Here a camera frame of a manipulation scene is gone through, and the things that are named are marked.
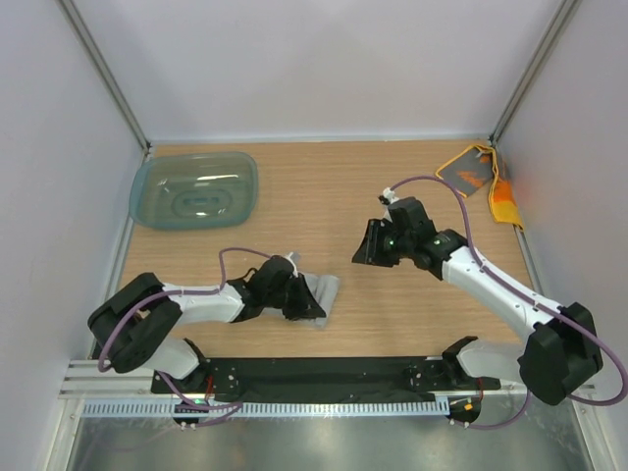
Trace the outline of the grey panda towel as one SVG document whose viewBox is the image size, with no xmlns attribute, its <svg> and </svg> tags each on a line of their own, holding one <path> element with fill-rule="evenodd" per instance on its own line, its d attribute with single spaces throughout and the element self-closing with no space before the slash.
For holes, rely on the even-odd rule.
<svg viewBox="0 0 628 471">
<path fill-rule="evenodd" d="M 338 292 L 340 290 L 340 279 L 333 275 L 304 274 L 310 292 L 319 306 L 324 310 L 325 316 L 316 319 L 299 319 L 297 323 L 310 325 L 318 329 L 327 326 Z"/>
</svg>

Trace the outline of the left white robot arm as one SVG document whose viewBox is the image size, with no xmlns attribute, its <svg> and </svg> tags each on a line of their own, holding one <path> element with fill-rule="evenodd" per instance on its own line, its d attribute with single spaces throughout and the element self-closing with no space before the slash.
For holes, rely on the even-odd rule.
<svg viewBox="0 0 628 471">
<path fill-rule="evenodd" d="M 325 327 L 340 280 L 303 273 L 297 261 L 294 252 L 273 255 L 243 276 L 224 277 L 209 287 L 166 284 L 151 272 L 137 276 L 88 318 L 100 347 L 98 370 L 126 374 L 147 368 L 180 390 L 195 393 L 211 375 L 209 363 L 191 340 L 172 337 L 174 328 L 243 323 L 262 315 Z"/>
</svg>

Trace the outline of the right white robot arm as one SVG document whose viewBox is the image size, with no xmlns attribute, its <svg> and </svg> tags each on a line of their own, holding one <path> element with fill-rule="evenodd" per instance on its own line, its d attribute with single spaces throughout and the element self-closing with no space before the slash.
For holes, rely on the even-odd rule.
<svg viewBox="0 0 628 471">
<path fill-rule="evenodd" d="M 582 305 L 552 301 L 553 317 L 542 309 L 545 298 L 506 275 L 482 256 L 473 256 L 465 237 L 437 231 L 422 203 L 414 197 L 380 199 L 386 212 L 367 223 L 353 255 L 358 264 L 394 267 L 403 259 L 440 281 L 460 288 L 503 320 L 519 343 L 465 338 L 447 350 L 445 382 L 463 389 L 479 377 L 525 385 L 538 399 L 557 405 L 602 368 L 591 313 Z"/>
</svg>

